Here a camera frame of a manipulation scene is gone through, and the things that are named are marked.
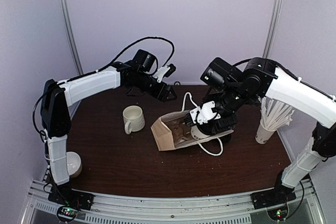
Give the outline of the white paper coffee cup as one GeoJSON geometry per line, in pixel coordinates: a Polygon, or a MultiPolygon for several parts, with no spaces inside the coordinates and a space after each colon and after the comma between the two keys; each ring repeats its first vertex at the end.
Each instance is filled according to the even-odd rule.
{"type": "Polygon", "coordinates": [[[193,139],[200,141],[200,140],[204,140],[204,139],[211,139],[212,137],[209,135],[206,135],[204,133],[202,133],[197,126],[193,126],[191,127],[190,130],[191,136],[193,139]]]}

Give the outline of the brown paper bag white handles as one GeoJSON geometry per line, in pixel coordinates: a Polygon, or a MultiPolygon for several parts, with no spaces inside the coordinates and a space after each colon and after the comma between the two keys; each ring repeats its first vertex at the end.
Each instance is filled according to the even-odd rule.
{"type": "Polygon", "coordinates": [[[188,126],[184,118],[186,115],[195,113],[195,109],[187,110],[185,108],[186,98],[190,99],[192,105],[197,108],[197,104],[192,99],[192,94],[184,94],[182,108],[180,111],[171,112],[159,117],[151,126],[156,145],[159,151],[173,151],[181,148],[198,145],[205,153],[211,156],[220,156],[223,153],[223,138],[230,137],[234,130],[227,129],[220,133],[205,134],[198,127],[188,126]],[[220,151],[212,153],[202,144],[211,140],[218,140],[220,151]]]}

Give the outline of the brown cardboard cup carrier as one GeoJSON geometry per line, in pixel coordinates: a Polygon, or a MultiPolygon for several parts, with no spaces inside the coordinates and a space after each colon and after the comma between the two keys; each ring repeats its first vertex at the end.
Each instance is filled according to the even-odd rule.
{"type": "Polygon", "coordinates": [[[187,126],[183,119],[171,121],[171,131],[174,145],[179,145],[185,141],[192,140],[191,128],[187,126]]]}

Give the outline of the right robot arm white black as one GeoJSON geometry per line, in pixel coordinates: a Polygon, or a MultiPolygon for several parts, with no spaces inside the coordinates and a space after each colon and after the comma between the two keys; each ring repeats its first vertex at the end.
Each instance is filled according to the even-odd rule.
{"type": "Polygon", "coordinates": [[[323,159],[335,156],[335,98],[299,80],[280,63],[265,58],[245,60],[243,71],[222,58],[215,58],[201,75],[214,89],[202,101],[194,122],[205,135],[230,128],[234,113],[245,104],[267,97],[283,102],[317,122],[305,149],[278,175],[269,192],[272,203],[279,204],[323,159]]]}

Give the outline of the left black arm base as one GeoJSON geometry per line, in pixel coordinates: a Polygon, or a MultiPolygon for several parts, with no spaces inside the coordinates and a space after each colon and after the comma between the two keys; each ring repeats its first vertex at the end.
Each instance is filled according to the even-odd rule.
{"type": "Polygon", "coordinates": [[[48,200],[60,205],[70,206],[79,210],[90,210],[94,195],[82,191],[73,190],[71,181],[62,185],[51,182],[51,190],[48,200]]]}

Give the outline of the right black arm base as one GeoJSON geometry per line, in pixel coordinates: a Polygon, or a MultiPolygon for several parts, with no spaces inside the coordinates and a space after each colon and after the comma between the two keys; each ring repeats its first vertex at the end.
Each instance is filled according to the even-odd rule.
{"type": "Polygon", "coordinates": [[[251,194],[251,200],[254,205],[254,209],[272,207],[296,199],[294,189],[282,185],[282,174],[283,172],[280,172],[277,175],[275,186],[273,189],[251,194]]]}

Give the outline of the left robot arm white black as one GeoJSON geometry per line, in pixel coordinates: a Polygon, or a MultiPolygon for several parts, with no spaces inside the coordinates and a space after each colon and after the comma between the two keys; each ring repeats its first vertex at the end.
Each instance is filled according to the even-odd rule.
{"type": "Polygon", "coordinates": [[[175,72],[176,66],[166,62],[151,72],[156,60],[155,55],[139,49],[126,62],[113,59],[104,67],[80,76],[46,81],[40,106],[43,126],[41,138],[45,145],[45,159],[50,167],[54,194],[64,205],[71,205],[76,199],[71,189],[66,152],[72,114],[77,106],[86,98],[120,87],[136,87],[162,102],[175,100],[173,87],[163,79],[175,72]]]}

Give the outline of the paper cup holding straws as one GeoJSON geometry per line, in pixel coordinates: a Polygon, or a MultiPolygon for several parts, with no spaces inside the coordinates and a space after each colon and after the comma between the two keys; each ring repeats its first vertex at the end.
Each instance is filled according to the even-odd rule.
{"type": "Polygon", "coordinates": [[[258,130],[255,135],[255,140],[259,144],[266,144],[268,140],[272,137],[275,131],[268,130],[260,123],[258,130]]]}

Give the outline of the white ribbed ceramic mug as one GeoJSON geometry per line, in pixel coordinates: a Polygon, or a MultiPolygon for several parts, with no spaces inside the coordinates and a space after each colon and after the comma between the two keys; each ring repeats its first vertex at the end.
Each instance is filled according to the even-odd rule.
{"type": "Polygon", "coordinates": [[[137,105],[126,107],[123,112],[124,131],[127,135],[141,131],[145,127],[143,110],[137,105]]]}

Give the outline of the bundle of white wrapped straws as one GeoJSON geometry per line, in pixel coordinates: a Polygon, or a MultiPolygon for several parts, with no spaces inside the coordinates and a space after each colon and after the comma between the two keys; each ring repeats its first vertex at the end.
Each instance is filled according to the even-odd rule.
{"type": "Polygon", "coordinates": [[[259,98],[259,102],[261,106],[260,125],[265,130],[276,131],[292,121],[292,115],[295,112],[292,106],[267,97],[259,98]]]}

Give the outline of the white ceramic bowl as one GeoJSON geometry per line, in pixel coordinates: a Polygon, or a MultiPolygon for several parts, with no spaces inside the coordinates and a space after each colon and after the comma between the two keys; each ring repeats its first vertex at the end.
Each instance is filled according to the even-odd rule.
{"type": "Polygon", "coordinates": [[[76,152],[67,152],[67,170],[70,178],[76,178],[82,171],[82,161],[76,152]]]}

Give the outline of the aluminium front rail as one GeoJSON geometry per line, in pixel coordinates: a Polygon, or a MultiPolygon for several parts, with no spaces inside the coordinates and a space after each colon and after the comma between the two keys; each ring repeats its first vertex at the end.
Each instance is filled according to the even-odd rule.
{"type": "Polygon", "coordinates": [[[185,198],[127,197],[95,193],[90,210],[72,223],[277,223],[270,215],[288,207],[284,223],[326,223],[310,179],[295,189],[296,199],[256,209],[251,193],[185,198]]]}

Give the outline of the right aluminium corner post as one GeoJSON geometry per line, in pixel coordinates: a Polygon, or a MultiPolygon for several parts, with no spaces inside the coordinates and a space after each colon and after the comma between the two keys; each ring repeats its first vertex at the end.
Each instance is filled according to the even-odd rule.
{"type": "Polygon", "coordinates": [[[269,57],[270,52],[271,52],[272,44],[273,44],[275,33],[276,33],[277,22],[278,22],[280,12],[281,12],[282,1],[283,0],[274,0],[274,3],[273,3],[268,33],[267,33],[267,37],[266,37],[266,41],[264,45],[264,50],[262,53],[262,57],[265,59],[269,57]]]}

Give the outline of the aluminium corner post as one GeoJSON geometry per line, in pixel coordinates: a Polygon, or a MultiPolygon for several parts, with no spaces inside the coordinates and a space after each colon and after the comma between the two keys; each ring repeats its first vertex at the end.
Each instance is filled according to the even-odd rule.
{"type": "Polygon", "coordinates": [[[269,57],[270,52],[271,52],[272,44],[273,44],[275,33],[276,33],[277,22],[278,22],[280,12],[281,12],[282,1],[283,0],[274,0],[274,3],[273,3],[268,33],[267,33],[267,37],[266,37],[266,41],[264,45],[264,50],[262,53],[262,57],[265,59],[269,57]]]}
{"type": "Polygon", "coordinates": [[[64,19],[64,24],[65,24],[68,44],[69,44],[69,47],[70,47],[70,52],[71,52],[71,55],[72,55],[72,58],[73,58],[74,64],[75,64],[75,69],[76,69],[78,75],[81,75],[81,74],[83,74],[83,68],[82,68],[80,58],[79,58],[79,55],[78,55],[78,49],[77,49],[77,45],[76,45],[76,41],[75,41],[75,37],[74,37],[74,32],[73,32],[72,25],[71,25],[68,3],[67,3],[67,0],[59,0],[59,1],[60,1],[62,15],[63,15],[63,19],[64,19]]]}

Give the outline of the left aluminium corner post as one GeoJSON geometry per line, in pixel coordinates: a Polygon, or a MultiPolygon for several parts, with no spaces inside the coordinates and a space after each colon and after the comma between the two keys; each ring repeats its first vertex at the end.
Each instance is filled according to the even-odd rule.
{"type": "Polygon", "coordinates": [[[79,58],[79,55],[78,55],[78,49],[77,49],[77,45],[76,45],[76,41],[75,41],[75,37],[74,37],[74,32],[73,32],[72,25],[71,25],[68,3],[67,3],[67,0],[59,0],[59,1],[60,1],[62,15],[63,15],[63,19],[64,19],[64,24],[65,24],[68,44],[69,44],[69,47],[70,47],[70,52],[71,52],[71,55],[72,55],[72,58],[73,58],[74,64],[75,64],[75,69],[76,69],[78,75],[81,75],[81,74],[83,74],[83,68],[82,68],[80,58],[79,58]]]}

